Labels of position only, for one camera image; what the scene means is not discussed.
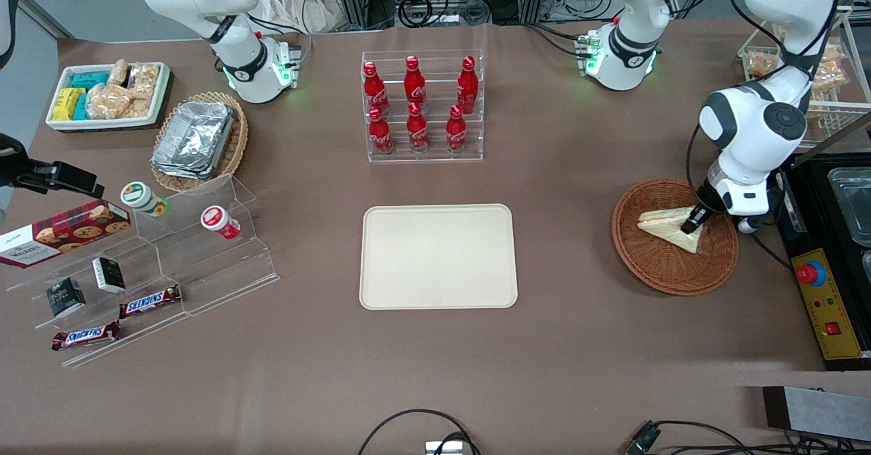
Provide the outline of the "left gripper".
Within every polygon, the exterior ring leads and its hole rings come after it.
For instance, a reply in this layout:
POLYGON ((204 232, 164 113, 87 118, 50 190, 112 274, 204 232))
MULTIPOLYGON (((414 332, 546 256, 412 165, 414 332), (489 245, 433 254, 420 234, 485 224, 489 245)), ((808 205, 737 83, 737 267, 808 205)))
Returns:
POLYGON ((680 229, 686 235, 699 230, 710 218, 709 206, 731 216, 762 216, 770 210, 767 190, 765 182, 744 184, 721 169, 710 169, 700 191, 705 204, 691 208, 680 229))

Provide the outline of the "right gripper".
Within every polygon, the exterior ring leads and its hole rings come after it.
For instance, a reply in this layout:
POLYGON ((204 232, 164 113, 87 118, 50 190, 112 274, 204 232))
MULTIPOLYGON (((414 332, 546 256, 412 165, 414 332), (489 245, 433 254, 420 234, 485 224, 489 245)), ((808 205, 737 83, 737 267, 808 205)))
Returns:
POLYGON ((105 188, 96 174, 74 165, 54 161, 52 164, 32 160, 17 139, 1 135, 1 186, 15 188, 68 190, 94 199, 103 197, 105 188), (48 167, 48 185, 46 173, 48 167))

